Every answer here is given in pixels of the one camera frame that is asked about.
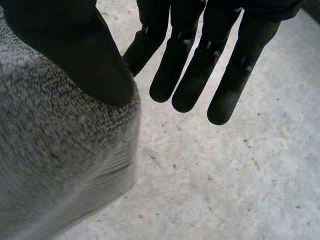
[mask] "gloved hand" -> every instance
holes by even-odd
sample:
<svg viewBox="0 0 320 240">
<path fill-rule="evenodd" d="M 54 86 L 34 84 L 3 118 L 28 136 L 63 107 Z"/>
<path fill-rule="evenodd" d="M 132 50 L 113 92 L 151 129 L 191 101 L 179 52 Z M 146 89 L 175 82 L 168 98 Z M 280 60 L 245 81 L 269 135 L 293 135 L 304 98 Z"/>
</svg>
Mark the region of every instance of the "gloved hand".
<svg viewBox="0 0 320 240">
<path fill-rule="evenodd" d="M 171 37 L 150 87 L 153 100 L 167 101 L 179 81 L 205 9 L 200 43 L 172 97 L 173 107 L 186 113 L 201 95 L 244 8 L 237 43 L 207 111 L 211 123 L 223 125 L 230 119 L 265 45 L 275 36 L 282 20 L 297 14 L 301 2 L 208 0 L 206 4 L 206 0 L 137 0 L 142 30 L 136 33 L 122 58 L 131 73 L 137 75 L 164 41 L 170 12 Z"/>
<path fill-rule="evenodd" d="M 97 0 L 0 0 L 11 30 L 63 69 L 86 94 L 125 105 L 134 81 L 124 64 Z"/>
</svg>

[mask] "gray concrete surface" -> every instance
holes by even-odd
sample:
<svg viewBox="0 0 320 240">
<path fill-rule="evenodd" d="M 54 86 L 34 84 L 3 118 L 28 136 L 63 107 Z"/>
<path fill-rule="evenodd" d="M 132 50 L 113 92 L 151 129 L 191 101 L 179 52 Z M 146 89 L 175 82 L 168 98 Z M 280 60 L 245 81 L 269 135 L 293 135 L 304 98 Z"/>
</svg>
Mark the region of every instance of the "gray concrete surface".
<svg viewBox="0 0 320 240">
<path fill-rule="evenodd" d="M 140 28 L 135 0 L 97 7 L 123 52 Z M 319 238 L 320 26 L 303 11 L 283 22 L 230 122 L 214 126 L 206 112 L 239 23 L 187 114 L 149 97 L 161 46 L 135 79 L 143 103 L 136 186 L 58 240 Z"/>
</svg>

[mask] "glove finger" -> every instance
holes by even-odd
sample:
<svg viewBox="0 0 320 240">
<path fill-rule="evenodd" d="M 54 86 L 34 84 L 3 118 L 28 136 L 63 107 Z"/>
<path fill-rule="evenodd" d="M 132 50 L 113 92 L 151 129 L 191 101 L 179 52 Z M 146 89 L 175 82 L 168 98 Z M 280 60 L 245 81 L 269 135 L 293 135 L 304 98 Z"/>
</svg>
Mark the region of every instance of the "glove finger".
<svg viewBox="0 0 320 240">
<path fill-rule="evenodd" d="M 150 87 L 150 96 L 156 102 L 163 103 L 172 95 L 195 41 L 199 17 L 205 6 L 205 0 L 171 2 L 172 33 Z"/>
<path fill-rule="evenodd" d="M 137 0 L 142 29 L 122 59 L 135 77 L 165 40 L 170 11 L 170 0 Z"/>
<path fill-rule="evenodd" d="M 238 40 L 207 111 L 211 123 L 228 122 L 261 52 L 276 35 L 280 23 L 244 12 Z"/>
<path fill-rule="evenodd" d="M 226 46 L 230 30 L 241 9 L 236 2 L 208 0 L 199 46 L 172 97 L 172 105 L 177 111 L 186 113 L 196 104 Z"/>
</svg>

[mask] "gray fabric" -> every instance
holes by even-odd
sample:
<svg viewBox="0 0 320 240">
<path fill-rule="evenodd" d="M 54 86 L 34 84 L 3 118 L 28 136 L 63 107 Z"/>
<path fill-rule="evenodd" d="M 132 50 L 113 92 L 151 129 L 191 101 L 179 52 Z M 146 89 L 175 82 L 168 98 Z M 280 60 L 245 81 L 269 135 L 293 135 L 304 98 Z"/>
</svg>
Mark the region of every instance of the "gray fabric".
<svg viewBox="0 0 320 240">
<path fill-rule="evenodd" d="M 0 9 L 0 239 L 62 233 L 134 184 L 140 99 L 84 94 L 9 30 Z"/>
</svg>

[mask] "gray knit fabric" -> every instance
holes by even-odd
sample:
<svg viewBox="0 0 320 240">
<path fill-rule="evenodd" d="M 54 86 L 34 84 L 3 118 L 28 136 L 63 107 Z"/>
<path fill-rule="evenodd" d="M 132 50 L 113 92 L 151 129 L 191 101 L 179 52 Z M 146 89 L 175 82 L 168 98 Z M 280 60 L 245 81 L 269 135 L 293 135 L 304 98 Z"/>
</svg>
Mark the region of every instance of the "gray knit fabric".
<svg viewBox="0 0 320 240">
<path fill-rule="evenodd" d="M 134 184 L 140 99 L 109 106 L 21 42 L 0 9 L 0 240 L 50 239 Z"/>
</svg>

